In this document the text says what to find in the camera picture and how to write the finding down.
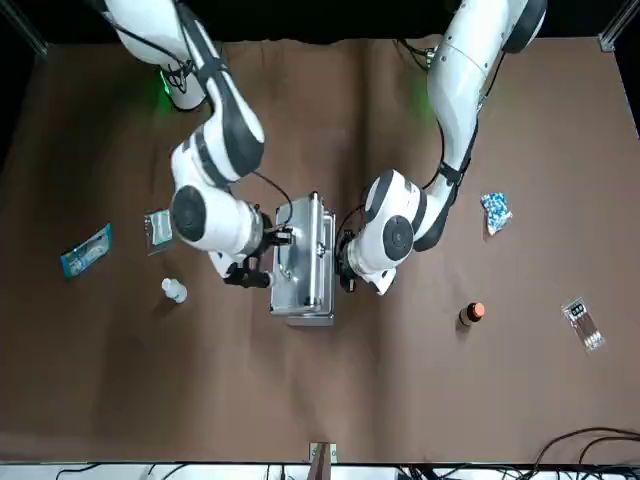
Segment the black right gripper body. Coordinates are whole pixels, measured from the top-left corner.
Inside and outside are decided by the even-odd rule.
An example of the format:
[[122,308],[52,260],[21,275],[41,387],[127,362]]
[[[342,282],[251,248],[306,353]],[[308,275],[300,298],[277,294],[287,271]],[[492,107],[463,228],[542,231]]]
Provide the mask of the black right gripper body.
[[277,230],[268,215],[262,215],[263,232],[258,246],[258,252],[264,253],[270,248],[277,246],[279,242]]

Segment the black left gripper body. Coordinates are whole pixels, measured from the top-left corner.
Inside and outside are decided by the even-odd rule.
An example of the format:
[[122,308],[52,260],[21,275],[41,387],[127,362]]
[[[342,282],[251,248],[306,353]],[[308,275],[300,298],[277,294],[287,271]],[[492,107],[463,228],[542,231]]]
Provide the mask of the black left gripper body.
[[357,274],[349,260],[349,247],[353,238],[342,238],[337,250],[337,274],[340,278],[356,278]]

